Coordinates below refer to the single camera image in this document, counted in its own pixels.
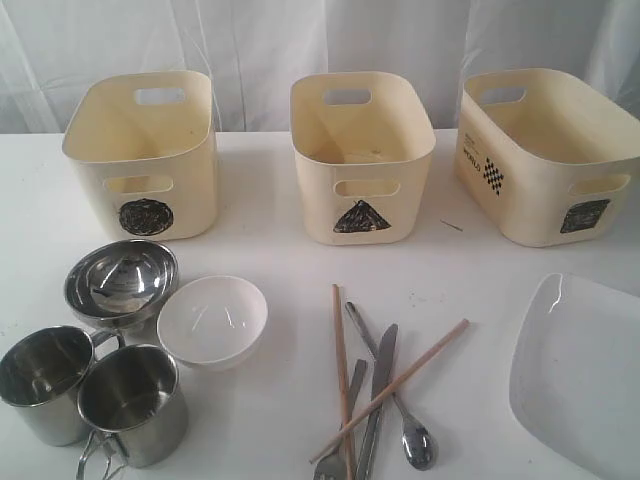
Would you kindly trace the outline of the steel spoon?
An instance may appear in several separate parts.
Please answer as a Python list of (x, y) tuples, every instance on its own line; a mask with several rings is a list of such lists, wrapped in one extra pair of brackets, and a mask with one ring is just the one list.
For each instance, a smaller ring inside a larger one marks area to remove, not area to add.
[[(354, 322), (374, 361), (377, 361), (378, 347), (356, 306), (345, 303), (345, 309)], [(409, 464), (417, 470), (428, 470), (436, 459), (436, 445), (426, 427), (407, 409), (400, 394), (392, 396), (403, 421), (402, 445)]]

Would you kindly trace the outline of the steel fork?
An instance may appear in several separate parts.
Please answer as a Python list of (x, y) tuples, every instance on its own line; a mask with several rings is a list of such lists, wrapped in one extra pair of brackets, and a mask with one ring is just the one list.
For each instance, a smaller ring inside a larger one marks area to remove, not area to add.
[[(363, 384), (367, 370), (367, 361), (358, 359), (355, 364), (353, 376), (348, 390), (348, 412), (352, 413), (360, 388)], [(314, 480), (345, 480), (347, 478), (347, 466), (340, 453), (341, 446), (336, 444), (334, 448), (316, 465)]]

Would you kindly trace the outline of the small thin nail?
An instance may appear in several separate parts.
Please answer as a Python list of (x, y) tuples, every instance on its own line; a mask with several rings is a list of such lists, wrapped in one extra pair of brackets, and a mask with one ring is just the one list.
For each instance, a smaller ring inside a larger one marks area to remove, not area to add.
[(444, 225), (446, 225), (446, 226), (448, 226), (448, 227), (450, 227), (450, 228), (452, 228), (452, 229), (456, 230), (456, 231), (459, 231), (459, 232), (463, 232), (463, 231), (464, 231), (461, 227), (458, 227), (458, 226), (456, 226), (456, 225), (454, 225), (454, 224), (451, 224), (451, 223), (449, 223), (449, 222), (447, 222), (447, 221), (445, 221), (445, 220), (442, 220), (442, 219), (441, 219), (441, 220), (440, 220), (440, 222), (441, 222), (442, 224), (444, 224)]

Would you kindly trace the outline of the steel table knife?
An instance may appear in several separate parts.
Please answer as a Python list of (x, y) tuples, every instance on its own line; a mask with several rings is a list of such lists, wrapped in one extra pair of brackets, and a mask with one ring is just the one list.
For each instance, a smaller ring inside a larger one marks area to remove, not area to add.
[[(371, 399), (374, 400), (388, 385), (393, 366), (398, 325), (391, 324), (378, 345), (372, 378)], [(378, 405), (369, 416), (362, 441), (356, 479), (368, 479), (372, 472), (377, 443), (382, 405)]]

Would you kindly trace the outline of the white ceramic bowl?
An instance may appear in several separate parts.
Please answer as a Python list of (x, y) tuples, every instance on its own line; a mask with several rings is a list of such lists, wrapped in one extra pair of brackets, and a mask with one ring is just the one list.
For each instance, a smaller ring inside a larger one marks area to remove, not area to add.
[(268, 322), (262, 291), (229, 275), (193, 280), (167, 300), (157, 318), (161, 346), (181, 364), (208, 371), (239, 365), (257, 349)]

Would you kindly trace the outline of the white square plate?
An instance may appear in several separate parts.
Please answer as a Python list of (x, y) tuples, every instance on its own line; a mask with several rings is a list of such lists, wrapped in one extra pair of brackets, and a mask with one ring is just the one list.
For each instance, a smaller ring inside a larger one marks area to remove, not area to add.
[(547, 275), (519, 332), (509, 404), (532, 436), (584, 470), (638, 478), (638, 297)]

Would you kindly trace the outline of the cream bin with triangle mark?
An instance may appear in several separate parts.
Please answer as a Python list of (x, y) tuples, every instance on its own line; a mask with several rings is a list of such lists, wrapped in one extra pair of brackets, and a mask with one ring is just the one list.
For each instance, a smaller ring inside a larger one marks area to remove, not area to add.
[(301, 78), (290, 90), (290, 131), (315, 241), (381, 244), (411, 233), (436, 138), (409, 81), (387, 72)]

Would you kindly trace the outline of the diagonal wooden chopstick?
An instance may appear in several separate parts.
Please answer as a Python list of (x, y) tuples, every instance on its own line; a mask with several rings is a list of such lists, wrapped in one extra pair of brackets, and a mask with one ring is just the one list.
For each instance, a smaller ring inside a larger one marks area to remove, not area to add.
[(347, 436), (363, 419), (379, 407), (389, 396), (392, 396), (406, 381), (418, 372), (427, 362), (439, 354), (446, 345), (457, 339), (471, 324), (468, 319), (462, 319), (455, 327), (436, 342), (429, 350), (425, 351), (404, 372), (395, 378), (385, 389), (377, 395), (369, 404), (358, 412), (329, 442), (309, 460), (310, 464), (317, 463), (343, 437)]

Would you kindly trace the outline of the cream bin with circle mark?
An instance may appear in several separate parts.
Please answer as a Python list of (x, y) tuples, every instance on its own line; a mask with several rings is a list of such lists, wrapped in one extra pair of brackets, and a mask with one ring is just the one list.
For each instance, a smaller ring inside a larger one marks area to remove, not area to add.
[(78, 105), (62, 142), (114, 239), (194, 237), (218, 213), (211, 79), (196, 71), (110, 77)]

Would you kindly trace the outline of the steel mug with wire handle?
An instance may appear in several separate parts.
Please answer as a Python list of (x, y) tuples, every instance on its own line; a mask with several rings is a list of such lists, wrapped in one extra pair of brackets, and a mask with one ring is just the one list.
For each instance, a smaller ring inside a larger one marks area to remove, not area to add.
[(128, 345), (97, 361), (81, 385), (77, 408), (89, 427), (78, 479), (100, 448), (106, 457), (104, 479), (126, 467), (156, 464), (177, 449), (188, 427), (177, 363), (151, 344)]

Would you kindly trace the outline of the white backdrop curtain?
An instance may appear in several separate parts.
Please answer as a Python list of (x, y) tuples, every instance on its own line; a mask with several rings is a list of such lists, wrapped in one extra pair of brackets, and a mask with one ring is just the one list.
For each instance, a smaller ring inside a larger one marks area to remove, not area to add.
[(639, 111), (635, 1), (5, 1), (1, 130), (59, 133), (90, 86), (194, 70), (221, 131), (282, 131), (315, 73), (406, 78), (432, 124), (456, 124), (463, 82), (542, 67)]

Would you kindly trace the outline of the cream bin with square mark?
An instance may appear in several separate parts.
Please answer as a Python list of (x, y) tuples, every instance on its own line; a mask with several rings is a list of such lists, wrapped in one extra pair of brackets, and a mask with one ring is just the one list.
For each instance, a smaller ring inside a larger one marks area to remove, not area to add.
[(639, 178), (639, 121), (566, 72), (475, 75), (463, 85), (454, 168), (509, 240), (591, 240)]

